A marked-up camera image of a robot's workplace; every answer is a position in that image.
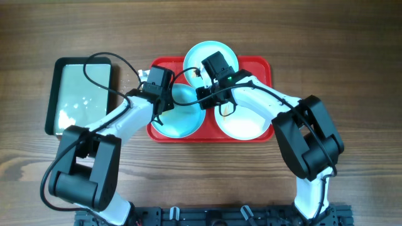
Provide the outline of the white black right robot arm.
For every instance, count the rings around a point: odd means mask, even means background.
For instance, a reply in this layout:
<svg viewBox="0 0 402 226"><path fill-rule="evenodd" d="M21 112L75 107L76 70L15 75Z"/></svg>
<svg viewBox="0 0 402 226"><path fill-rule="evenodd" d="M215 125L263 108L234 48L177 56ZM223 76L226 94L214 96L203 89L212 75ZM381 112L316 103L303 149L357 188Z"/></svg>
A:
<svg viewBox="0 0 402 226"><path fill-rule="evenodd" d="M323 102L311 95L292 97L268 87L255 76L196 89L197 100L208 109L231 102L270 121L282 158L296 176L294 205L310 224L319 222L327 200L328 182L337 176L336 164L344 143Z"/></svg>

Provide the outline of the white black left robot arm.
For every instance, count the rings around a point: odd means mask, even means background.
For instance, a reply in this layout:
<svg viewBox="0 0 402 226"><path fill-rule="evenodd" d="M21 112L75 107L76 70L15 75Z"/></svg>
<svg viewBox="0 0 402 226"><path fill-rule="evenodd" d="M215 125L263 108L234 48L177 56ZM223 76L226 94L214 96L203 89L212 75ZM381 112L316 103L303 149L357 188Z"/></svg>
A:
<svg viewBox="0 0 402 226"><path fill-rule="evenodd" d="M113 111L85 127L64 130L56 158L45 171L40 187L43 203L58 212L45 192L73 204L108 225L140 225L135 206L116 191L122 146L142 127L159 122L173 108L170 85L145 82L132 89Z"/></svg>

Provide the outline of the light blue plate top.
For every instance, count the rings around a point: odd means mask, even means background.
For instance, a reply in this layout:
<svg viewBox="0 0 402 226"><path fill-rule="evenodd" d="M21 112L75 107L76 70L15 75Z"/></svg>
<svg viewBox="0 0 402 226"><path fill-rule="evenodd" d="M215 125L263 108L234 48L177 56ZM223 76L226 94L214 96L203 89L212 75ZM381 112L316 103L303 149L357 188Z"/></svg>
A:
<svg viewBox="0 0 402 226"><path fill-rule="evenodd" d="M235 72L239 70L237 57L227 45L218 41L203 41L189 50L183 63L184 69L197 67L200 70L200 76L197 76L192 70L185 72L187 82L195 89L199 87L210 87L212 85L210 77L202 65L202 60L217 51L222 53L228 65L231 66Z"/></svg>

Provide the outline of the white plate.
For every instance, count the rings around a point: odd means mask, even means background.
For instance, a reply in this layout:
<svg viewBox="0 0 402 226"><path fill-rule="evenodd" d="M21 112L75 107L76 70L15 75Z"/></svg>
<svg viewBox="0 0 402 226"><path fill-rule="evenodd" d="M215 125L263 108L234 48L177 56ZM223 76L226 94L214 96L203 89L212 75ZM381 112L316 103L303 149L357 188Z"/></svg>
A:
<svg viewBox="0 0 402 226"><path fill-rule="evenodd" d="M241 141L256 139L271 125L254 111L230 102L214 108L215 121L229 137Z"/></svg>

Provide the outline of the light blue plate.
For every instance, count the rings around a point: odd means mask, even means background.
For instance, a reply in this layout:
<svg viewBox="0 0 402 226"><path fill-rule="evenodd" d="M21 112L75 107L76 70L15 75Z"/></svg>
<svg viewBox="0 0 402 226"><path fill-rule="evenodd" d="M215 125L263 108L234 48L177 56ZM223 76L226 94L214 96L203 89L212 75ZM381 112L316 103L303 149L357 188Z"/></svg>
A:
<svg viewBox="0 0 402 226"><path fill-rule="evenodd" d="M173 85L173 98L179 103L194 102L197 100L196 91L193 87L181 83ZM174 104L172 110L160 115L163 123L157 122L151 125L162 135L169 138L183 138L195 133L204 122L206 110L202 110L199 104L180 106Z"/></svg>
<svg viewBox="0 0 402 226"><path fill-rule="evenodd" d="M212 85L210 77L202 65L202 60L217 51L222 53L228 65L231 66L235 72L239 70L237 57L227 45L218 41L203 41L189 50L183 63L184 69L197 67L200 70L200 76L197 76L192 70L185 72L187 82L195 89L199 87L210 87Z"/></svg>

